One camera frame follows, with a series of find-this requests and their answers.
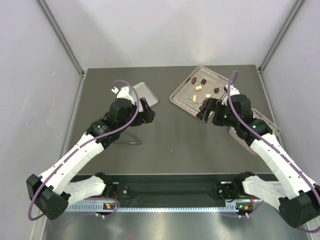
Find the dark round chocolate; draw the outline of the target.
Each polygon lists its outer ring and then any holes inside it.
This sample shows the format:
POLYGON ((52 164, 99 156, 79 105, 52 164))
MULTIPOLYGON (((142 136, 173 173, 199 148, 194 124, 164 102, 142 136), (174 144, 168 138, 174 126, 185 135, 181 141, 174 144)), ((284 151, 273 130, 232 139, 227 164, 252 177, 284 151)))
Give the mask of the dark round chocolate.
POLYGON ((220 91, 219 88, 215 88, 213 92, 214 92, 215 94, 217 94, 219 91, 220 91))

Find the small plain metal tray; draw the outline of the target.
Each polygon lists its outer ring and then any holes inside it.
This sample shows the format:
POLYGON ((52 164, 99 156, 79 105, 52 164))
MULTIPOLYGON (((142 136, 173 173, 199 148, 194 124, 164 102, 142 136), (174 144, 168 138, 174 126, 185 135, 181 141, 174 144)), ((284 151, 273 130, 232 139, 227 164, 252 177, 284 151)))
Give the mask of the small plain metal tray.
POLYGON ((159 102, 158 97, 145 82, 140 82, 133 87, 136 90, 139 98, 145 98, 150 107, 156 105, 159 102))

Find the milk chocolate block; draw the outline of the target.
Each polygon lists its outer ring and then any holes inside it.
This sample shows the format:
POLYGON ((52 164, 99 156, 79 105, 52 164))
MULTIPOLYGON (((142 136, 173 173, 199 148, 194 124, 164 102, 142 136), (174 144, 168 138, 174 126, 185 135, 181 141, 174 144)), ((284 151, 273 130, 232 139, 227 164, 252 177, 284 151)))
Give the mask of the milk chocolate block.
POLYGON ((194 85, 196 82, 197 82, 197 78, 193 77, 192 80, 191 80, 191 83, 194 85))

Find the metal serving tongs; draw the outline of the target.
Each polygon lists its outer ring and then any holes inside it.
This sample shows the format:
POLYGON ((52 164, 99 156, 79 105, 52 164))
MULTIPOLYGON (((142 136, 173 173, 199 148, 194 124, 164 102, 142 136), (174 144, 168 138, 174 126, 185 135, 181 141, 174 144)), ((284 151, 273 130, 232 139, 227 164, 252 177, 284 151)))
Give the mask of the metal serving tongs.
POLYGON ((117 141, 120 145, 131 145, 131 146, 139 146, 142 144, 141 140, 138 139, 135 135, 129 132, 123 132, 120 135, 120 138, 117 141))

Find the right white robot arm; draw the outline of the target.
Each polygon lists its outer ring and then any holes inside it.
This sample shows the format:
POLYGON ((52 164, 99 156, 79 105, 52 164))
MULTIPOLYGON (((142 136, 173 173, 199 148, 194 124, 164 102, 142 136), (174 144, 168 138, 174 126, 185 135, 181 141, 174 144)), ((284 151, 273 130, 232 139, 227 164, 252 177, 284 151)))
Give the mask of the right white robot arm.
POLYGON ((232 181, 234 195, 257 197, 275 208, 292 228, 299 228, 320 215, 320 186, 308 177, 280 146, 264 119, 253 115, 251 101, 233 86, 225 86, 224 99, 207 95, 196 115, 206 123, 212 115, 215 126, 231 127, 274 174, 279 184, 268 183, 252 172, 242 172, 232 181))

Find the left aluminium frame post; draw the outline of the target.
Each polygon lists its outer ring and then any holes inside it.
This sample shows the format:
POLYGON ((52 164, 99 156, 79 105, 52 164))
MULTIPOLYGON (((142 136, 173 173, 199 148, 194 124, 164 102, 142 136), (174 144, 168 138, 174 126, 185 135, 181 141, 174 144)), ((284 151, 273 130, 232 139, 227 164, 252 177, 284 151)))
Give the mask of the left aluminium frame post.
POLYGON ((50 10, 48 4, 45 0, 36 0, 35 1, 41 11, 43 12, 45 18, 49 22, 54 34, 56 35, 59 43, 61 44, 62 48, 64 49, 66 55, 68 56, 69 60, 71 61, 72 65, 74 66, 75 70, 80 76, 85 74, 85 71, 81 67, 79 61, 77 60, 72 48, 70 47, 64 33, 62 32, 59 24, 57 23, 52 11, 50 10))

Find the large stepped metal tray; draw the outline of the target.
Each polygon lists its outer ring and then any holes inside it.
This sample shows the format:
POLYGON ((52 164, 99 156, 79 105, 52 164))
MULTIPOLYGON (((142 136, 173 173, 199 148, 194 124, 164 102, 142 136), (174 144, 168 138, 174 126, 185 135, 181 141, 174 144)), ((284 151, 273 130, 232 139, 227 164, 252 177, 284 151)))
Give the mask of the large stepped metal tray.
POLYGON ((203 101, 207 94, 215 99, 223 99, 226 96, 224 87, 227 83, 228 79, 225 76, 207 67, 198 66, 170 95, 169 99, 173 104, 195 117, 200 112, 199 107, 205 105, 203 101), (193 77, 197 78, 195 84, 192 84, 193 77), (206 80, 205 85, 201 84, 203 79, 206 80), (202 86, 201 91, 196 91, 197 86, 202 86), (214 93, 215 88, 219 88, 217 94, 214 93), (196 102, 193 102, 194 95, 197 96, 196 102))

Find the right aluminium frame post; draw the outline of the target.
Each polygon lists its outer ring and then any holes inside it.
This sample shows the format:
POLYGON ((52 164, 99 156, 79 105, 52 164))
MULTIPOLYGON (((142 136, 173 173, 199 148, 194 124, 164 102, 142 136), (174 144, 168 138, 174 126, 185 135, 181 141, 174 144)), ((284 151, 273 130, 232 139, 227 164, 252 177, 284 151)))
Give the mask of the right aluminium frame post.
POLYGON ((265 68, 267 67, 268 63, 270 62, 271 58, 275 54, 277 48, 279 47, 281 41, 285 37, 287 31, 289 30, 290 26, 292 25, 293 21, 295 20, 297 14, 302 9, 303 5, 305 4, 305 0, 295 0, 293 7, 289 11, 285 21, 281 25, 275 39, 273 40, 270 48, 268 49, 265 57, 263 58, 261 64, 257 68, 257 72, 261 75, 265 68))

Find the aluminium frame post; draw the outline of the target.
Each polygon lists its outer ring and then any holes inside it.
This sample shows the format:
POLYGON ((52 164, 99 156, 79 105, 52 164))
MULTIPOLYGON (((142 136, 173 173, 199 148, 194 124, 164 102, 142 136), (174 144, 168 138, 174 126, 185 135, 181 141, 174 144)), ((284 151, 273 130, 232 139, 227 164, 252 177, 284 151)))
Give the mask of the aluminium frame post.
POLYGON ((270 48, 268 49, 265 57, 263 58, 261 64, 257 68, 257 72, 261 75, 265 68, 267 67, 268 63, 270 62, 271 58, 275 54, 277 48, 279 47, 281 41, 285 37, 287 31, 289 30, 290 26, 292 25, 293 21, 295 20, 297 14, 302 9, 303 5, 305 4, 305 0, 295 0, 293 7, 289 11, 285 21, 281 25, 275 39, 273 40, 270 48))
POLYGON ((85 71, 81 67, 79 61, 77 60, 72 48, 70 47, 64 33, 62 32, 59 24, 57 23, 52 11, 50 10, 48 4, 45 0, 36 0, 35 1, 41 11, 43 12, 45 18, 49 22, 54 34, 56 35, 59 43, 61 44, 62 48, 64 49, 66 55, 68 56, 69 60, 71 61, 72 65, 74 66, 75 70, 80 76, 85 74, 85 71))

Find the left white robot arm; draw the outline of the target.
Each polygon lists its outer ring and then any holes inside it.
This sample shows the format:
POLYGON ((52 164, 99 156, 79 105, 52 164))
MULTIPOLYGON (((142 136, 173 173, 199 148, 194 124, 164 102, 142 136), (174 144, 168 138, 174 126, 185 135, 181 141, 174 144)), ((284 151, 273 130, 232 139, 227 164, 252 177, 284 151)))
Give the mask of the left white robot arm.
POLYGON ((136 86, 112 88, 116 99, 104 117, 94 121, 79 141, 52 167, 40 175, 32 174, 26 180, 30 209, 36 206, 42 215, 54 220, 72 204, 89 198, 112 198, 115 188, 104 173, 73 182, 78 172, 94 157, 116 142, 129 127, 152 123, 157 103, 151 94, 136 86))

